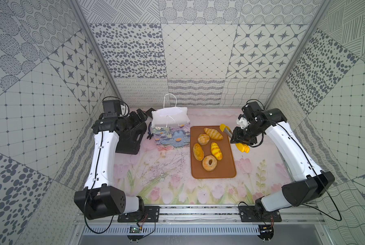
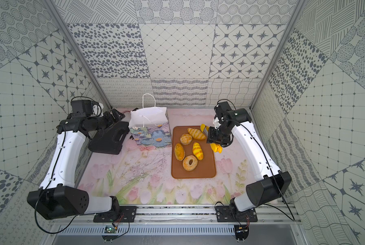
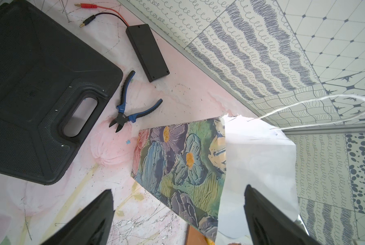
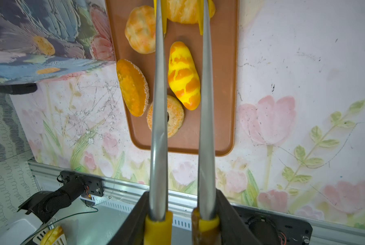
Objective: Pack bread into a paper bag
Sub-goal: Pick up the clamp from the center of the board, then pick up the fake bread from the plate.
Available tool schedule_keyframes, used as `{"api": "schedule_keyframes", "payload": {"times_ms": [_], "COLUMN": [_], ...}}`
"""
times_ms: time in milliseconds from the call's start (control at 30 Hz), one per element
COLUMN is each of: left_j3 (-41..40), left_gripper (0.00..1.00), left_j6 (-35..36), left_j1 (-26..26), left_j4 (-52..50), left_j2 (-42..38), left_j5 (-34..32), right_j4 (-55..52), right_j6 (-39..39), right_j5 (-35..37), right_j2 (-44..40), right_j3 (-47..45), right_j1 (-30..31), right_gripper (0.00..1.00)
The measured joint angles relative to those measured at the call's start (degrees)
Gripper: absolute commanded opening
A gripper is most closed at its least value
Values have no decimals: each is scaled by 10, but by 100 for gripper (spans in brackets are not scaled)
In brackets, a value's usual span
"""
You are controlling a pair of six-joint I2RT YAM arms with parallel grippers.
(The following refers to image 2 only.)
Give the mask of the yellow steel food tongs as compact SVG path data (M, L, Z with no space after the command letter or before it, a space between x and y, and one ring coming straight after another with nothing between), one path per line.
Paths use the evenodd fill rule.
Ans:
M208 138L209 126L206 126L205 124L201 124L200 130L206 136L206 138ZM222 153L222 147L219 144L210 143L210 146L214 153Z

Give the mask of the striped croissant bread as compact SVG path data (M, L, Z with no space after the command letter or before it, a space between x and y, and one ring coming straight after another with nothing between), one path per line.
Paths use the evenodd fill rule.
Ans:
M206 135L204 133L202 133L199 129L188 128L187 131L192 136L193 139L205 140L207 138Z

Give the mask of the yellow striped long bread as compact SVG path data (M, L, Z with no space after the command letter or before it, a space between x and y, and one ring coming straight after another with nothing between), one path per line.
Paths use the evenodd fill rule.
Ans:
M204 153L203 153L202 148L199 143L195 142L193 144L192 152L198 160L204 159Z

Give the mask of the round bun bread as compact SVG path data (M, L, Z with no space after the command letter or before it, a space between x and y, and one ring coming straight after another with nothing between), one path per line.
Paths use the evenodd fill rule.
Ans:
M189 145L193 140L193 137L189 133L185 133L180 137L180 142L182 145Z

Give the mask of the ring donut bread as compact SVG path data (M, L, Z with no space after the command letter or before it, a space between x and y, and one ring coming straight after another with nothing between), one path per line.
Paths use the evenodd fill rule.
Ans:
M189 172L195 170L198 165L198 159L194 155L185 157L182 162L184 170Z

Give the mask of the oval green-topped bread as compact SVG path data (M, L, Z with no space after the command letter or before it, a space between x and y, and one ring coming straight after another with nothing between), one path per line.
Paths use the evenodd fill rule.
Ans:
M177 161L183 161L185 158L185 150L182 144L177 143L174 147L174 155Z

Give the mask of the floral paper gift bag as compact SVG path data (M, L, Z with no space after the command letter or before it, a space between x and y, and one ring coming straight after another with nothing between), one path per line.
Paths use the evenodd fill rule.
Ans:
M130 112L129 131L133 140L140 147L160 149L171 146L171 132L166 107L157 106L156 99L151 94L143 94L142 98L150 96L154 105L142 107Z

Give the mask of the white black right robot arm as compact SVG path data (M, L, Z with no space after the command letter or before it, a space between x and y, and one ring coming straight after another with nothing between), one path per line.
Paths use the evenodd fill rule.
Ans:
M244 212L281 198L287 191L292 177L282 171L272 160L259 139L252 119L246 109L232 109L228 102L214 107L216 113L212 127L206 130L207 143L223 148L230 147L234 140L243 148L252 164L255 182L246 186L244 194L230 200L233 212Z

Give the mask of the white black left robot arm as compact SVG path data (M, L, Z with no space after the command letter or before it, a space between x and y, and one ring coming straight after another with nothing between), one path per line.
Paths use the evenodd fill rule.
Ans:
M27 202L46 220L73 215L96 214L102 221L120 216L115 197L91 197L75 187L75 169L83 144L92 131L105 130L125 117L112 109L103 116L85 112L71 113L57 126L58 139L51 166L37 191L28 194Z

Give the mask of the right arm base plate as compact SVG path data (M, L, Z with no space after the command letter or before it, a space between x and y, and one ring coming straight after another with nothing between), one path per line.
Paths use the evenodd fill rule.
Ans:
M225 205L216 205L214 208L216 211L217 222L219 223L226 223L226 222L246 223L247 221L249 222L258 221L255 209L248 209L246 211L239 212Z

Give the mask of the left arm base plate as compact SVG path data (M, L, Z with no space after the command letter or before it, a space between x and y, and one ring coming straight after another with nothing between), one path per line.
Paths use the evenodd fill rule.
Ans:
M94 216L94 223L133 223L137 206L120 206L118 211L98 213Z

